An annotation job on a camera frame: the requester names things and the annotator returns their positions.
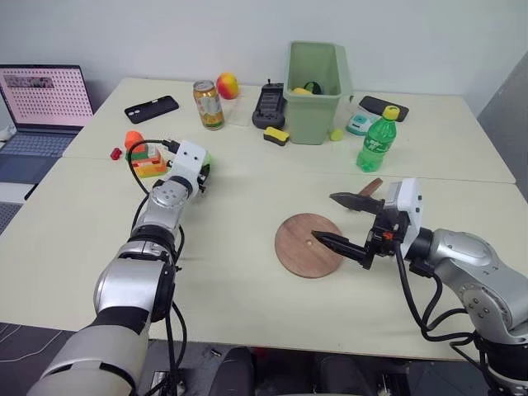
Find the yellow ball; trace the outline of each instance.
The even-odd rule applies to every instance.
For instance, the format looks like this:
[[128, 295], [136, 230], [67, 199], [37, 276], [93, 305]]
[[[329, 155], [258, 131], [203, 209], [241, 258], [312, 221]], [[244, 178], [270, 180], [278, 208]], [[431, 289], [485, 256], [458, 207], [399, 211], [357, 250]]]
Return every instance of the yellow ball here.
[[341, 139], [343, 139], [343, 130], [342, 129], [336, 128], [330, 133], [330, 140], [332, 142], [337, 142], [338, 140], [341, 140]]

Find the laptop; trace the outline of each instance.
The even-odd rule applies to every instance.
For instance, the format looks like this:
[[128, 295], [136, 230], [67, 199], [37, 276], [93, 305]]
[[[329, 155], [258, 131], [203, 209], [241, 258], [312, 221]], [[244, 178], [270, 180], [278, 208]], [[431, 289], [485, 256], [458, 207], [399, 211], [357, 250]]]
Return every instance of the laptop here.
[[0, 182], [36, 184], [93, 116], [81, 68], [0, 65], [16, 133], [0, 148]]

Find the bottle cap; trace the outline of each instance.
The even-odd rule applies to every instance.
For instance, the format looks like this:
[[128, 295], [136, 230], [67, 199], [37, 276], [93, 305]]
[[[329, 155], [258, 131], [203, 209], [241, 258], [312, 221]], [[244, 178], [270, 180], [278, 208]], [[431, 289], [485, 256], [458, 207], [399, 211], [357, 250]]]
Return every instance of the bottle cap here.
[[394, 121], [399, 116], [399, 107], [396, 106], [387, 106], [385, 107], [385, 110], [383, 110], [383, 118], [386, 120]]

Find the cable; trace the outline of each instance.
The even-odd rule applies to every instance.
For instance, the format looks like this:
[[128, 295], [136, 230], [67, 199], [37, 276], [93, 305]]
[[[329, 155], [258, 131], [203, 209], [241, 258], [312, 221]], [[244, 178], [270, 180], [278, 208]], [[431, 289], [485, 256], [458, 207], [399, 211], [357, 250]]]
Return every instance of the cable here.
[[[183, 318], [182, 312], [177, 307], [176, 303], [174, 303], [174, 301], [172, 301], [172, 309], [176, 313], [176, 316], [178, 317], [178, 320], [180, 321], [180, 325], [181, 325], [181, 348], [180, 348], [180, 353], [178, 354], [178, 358], [175, 364], [174, 373], [176, 373], [178, 368], [180, 367], [180, 364], [182, 363], [183, 356], [185, 355], [185, 350], [187, 347], [187, 326], [185, 324], [185, 319]], [[153, 394], [158, 392], [168, 382], [168, 377], [169, 375], [166, 376], [164, 379], [162, 379], [160, 382], [158, 382], [158, 384], [154, 386], [153, 388], [151, 388], [146, 394], [144, 394], [144, 396], [152, 396]]]
[[129, 169], [132, 172], [132, 176], [134, 176], [134, 179], [137, 181], [139, 187], [141, 187], [141, 190], [145, 194], [149, 194], [149, 190], [144, 186], [144, 184], [140, 181], [138, 175], [135, 173], [134, 167], [132, 166], [132, 153], [134, 152], [134, 149], [138, 147], [141, 144], [147, 144], [147, 143], [156, 143], [156, 144], [164, 144], [163, 140], [158, 139], [146, 139], [146, 140], [140, 140], [138, 142], [135, 142], [130, 146], [130, 150], [126, 153], [126, 162], [129, 164]]
[[183, 250], [183, 244], [185, 243], [185, 233], [183, 232], [183, 227], [180, 224], [178, 225], [178, 230], [180, 231], [180, 245], [178, 246], [176, 256], [174, 257], [174, 265], [176, 265], [178, 259], [180, 258]]
[[[429, 334], [427, 334], [427, 332], [430, 330], [427, 328], [427, 324], [422, 321], [422, 318], [420, 318], [420, 314], [418, 313], [418, 309], [416, 307], [416, 304], [414, 303], [413, 294], [411, 292], [411, 287], [409, 286], [409, 282], [407, 278], [407, 272], [405, 271], [405, 263], [403, 262], [402, 249], [400, 248], [400, 242], [394, 241], [394, 253], [396, 255], [396, 262], [398, 263], [398, 271], [399, 271], [400, 281], [402, 283], [403, 295], [405, 296], [407, 305], [411, 311], [412, 318], [414, 319], [414, 321], [416, 322], [416, 324], [422, 331], [423, 337], [426, 340], [431, 341], [431, 342], [442, 342], [442, 341], [453, 340], [456, 338], [472, 337], [473, 333], [471, 332], [453, 332], [451, 334], [445, 334], [441, 336], [430, 336]], [[432, 311], [432, 308], [434, 308], [434, 306], [436, 305], [436, 302], [434, 302], [436, 295], [437, 293], [435, 293], [432, 301], [427, 306], [427, 309], [429, 309], [430, 311]]]
[[181, 348], [180, 354], [178, 355], [178, 359], [176, 360], [177, 370], [183, 361], [183, 356], [185, 355], [185, 350], [187, 348], [187, 326], [185, 324], [185, 319], [183, 318], [182, 312], [180, 312], [180, 309], [177, 307], [174, 301], [172, 301], [172, 309], [174, 309], [174, 312], [176, 313], [176, 316], [178, 317], [178, 320], [180, 321], [181, 325]]
[[141, 200], [141, 202], [139, 202], [138, 209], [135, 211], [134, 219], [132, 220], [132, 229], [134, 229], [135, 224], [138, 222], [139, 213], [141, 213], [141, 209], [143, 208], [143, 206], [145, 205], [145, 202], [147, 202], [147, 200], [149, 200], [149, 195], [146, 195]]
[[0, 363], [14, 363], [16, 361], [23, 361], [24, 359], [26, 359], [27, 357], [30, 357], [30, 356], [35, 356], [35, 355], [38, 355], [39, 353], [43, 352], [44, 349], [46, 349], [53, 341], [55, 341], [55, 339], [60, 336], [61, 334], [63, 333], [63, 331], [61, 330], [60, 332], [58, 332], [57, 334], [55, 334], [43, 347], [41, 347], [41, 349], [39, 349], [37, 352], [32, 352], [32, 353], [28, 353], [27, 355], [24, 355], [24, 356], [21, 356], [21, 357], [17, 357], [16, 359], [7, 359], [5, 361], [0, 361]]
[[442, 323], [444, 320], [449, 318], [450, 316], [453, 316], [455, 314], [466, 314], [468, 313], [463, 308], [457, 308], [457, 309], [450, 309], [449, 311], [446, 311], [438, 316], [435, 320], [431, 322], [431, 324], [427, 324], [429, 322], [429, 318], [431, 317], [433, 309], [436, 307], [436, 304], [438, 304], [438, 301], [440, 300], [440, 297], [442, 296], [443, 291], [443, 284], [440, 279], [440, 277], [437, 274], [432, 274], [432, 278], [436, 282], [436, 292], [433, 295], [431, 301], [426, 307], [426, 310], [423, 312], [422, 315], [422, 322], [425, 324], [427, 331], [430, 332], [434, 330], [440, 323]]
[[0, 340], [0, 344], [4, 341], [6, 341], [10, 336], [12, 336], [14, 333], [16, 333], [18, 330], [20, 330], [20, 328], [22, 327], [21, 324], [19, 324], [15, 330], [13, 330], [12, 332], [10, 332], [9, 334], [7, 334], [3, 339]]
[[171, 310], [167, 311], [167, 316], [165, 316], [165, 328], [167, 329], [167, 346], [168, 346], [168, 363], [169, 363], [169, 372], [168, 372], [168, 389], [169, 393], [176, 395], [176, 362], [174, 360], [174, 339], [172, 338], [172, 325], [171, 325]]
[[474, 361], [471, 357], [469, 357], [465, 352], [463, 352], [459, 347], [462, 347], [464, 345], [468, 345], [471, 342], [474, 341], [474, 339], [477, 337], [476, 332], [454, 332], [451, 334], [446, 334], [442, 336], [430, 336], [427, 334], [427, 332], [430, 332], [436, 326], [438, 326], [441, 322], [446, 320], [452, 315], [455, 314], [466, 314], [465, 309], [450, 309], [449, 311], [446, 311], [438, 316], [435, 320], [432, 321], [430, 325], [427, 325], [427, 321], [429, 320], [429, 317], [431, 316], [432, 310], [436, 307], [436, 304], [438, 303], [438, 300], [441, 297], [442, 293], [442, 283], [439, 276], [436, 274], [433, 274], [433, 279], [436, 282], [436, 292], [433, 295], [431, 301], [426, 307], [426, 310], [423, 313], [423, 316], [420, 318], [420, 315], [418, 313], [417, 307], [414, 304], [413, 295], [411, 293], [411, 288], [408, 283], [407, 278], [407, 272], [405, 271], [405, 263], [403, 262], [403, 256], [402, 256], [402, 250], [400, 247], [399, 242], [394, 242], [394, 253], [396, 255], [396, 261], [398, 263], [398, 271], [400, 275], [400, 280], [403, 287], [403, 294], [405, 295], [405, 299], [407, 300], [407, 305], [409, 309], [411, 310], [412, 317], [414, 318], [414, 321], [417, 323], [417, 325], [420, 327], [420, 330], [422, 331], [423, 337], [432, 342], [440, 342], [440, 341], [448, 341], [456, 338], [462, 338], [462, 340], [459, 341], [452, 341], [449, 343], [450, 347], [459, 355], [464, 357], [468, 363], [470, 363], [473, 367], [475, 367], [478, 371], [480, 371], [486, 380], [486, 383], [488, 384], [489, 388], [492, 390], [497, 390], [497, 386], [492, 380], [491, 374], [488, 371], [488, 365], [486, 364], [486, 354], [483, 351], [479, 351], [480, 353], [480, 364], [476, 361]]

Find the red toy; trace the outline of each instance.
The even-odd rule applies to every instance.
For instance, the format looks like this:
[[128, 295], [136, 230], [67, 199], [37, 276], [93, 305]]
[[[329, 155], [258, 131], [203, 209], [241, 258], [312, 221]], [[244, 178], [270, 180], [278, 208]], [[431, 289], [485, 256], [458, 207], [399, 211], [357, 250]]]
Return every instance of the red toy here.
[[114, 161], [117, 161], [122, 153], [123, 152], [116, 147], [112, 150], [110, 158], [112, 158]]

